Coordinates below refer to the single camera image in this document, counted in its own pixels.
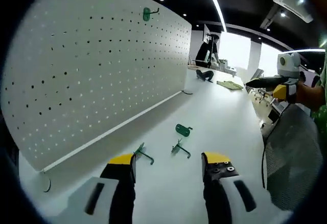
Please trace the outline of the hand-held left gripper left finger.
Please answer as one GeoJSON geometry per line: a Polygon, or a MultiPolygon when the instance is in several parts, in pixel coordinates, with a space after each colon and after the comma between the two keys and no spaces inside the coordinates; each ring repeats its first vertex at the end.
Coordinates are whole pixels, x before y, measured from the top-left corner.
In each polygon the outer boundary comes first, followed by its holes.
{"type": "Polygon", "coordinates": [[[65,223],[132,223],[136,198],[136,155],[112,158],[68,199],[65,223]]]}

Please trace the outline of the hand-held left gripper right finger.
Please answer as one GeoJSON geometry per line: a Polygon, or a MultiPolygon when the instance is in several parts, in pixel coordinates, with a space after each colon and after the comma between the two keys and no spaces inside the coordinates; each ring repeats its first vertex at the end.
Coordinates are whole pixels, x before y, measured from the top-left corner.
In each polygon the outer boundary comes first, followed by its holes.
{"type": "Polygon", "coordinates": [[[201,159],[209,223],[285,223],[290,217],[260,184],[240,175],[227,156],[203,152],[201,159]]]}

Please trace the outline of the person's right hand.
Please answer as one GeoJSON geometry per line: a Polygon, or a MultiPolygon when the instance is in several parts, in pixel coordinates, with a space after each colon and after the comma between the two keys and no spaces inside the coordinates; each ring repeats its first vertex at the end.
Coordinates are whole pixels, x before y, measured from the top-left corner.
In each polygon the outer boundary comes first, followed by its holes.
{"type": "Polygon", "coordinates": [[[296,91],[296,103],[300,103],[307,108],[317,111],[326,104],[325,91],[322,86],[308,87],[299,82],[296,91]]]}

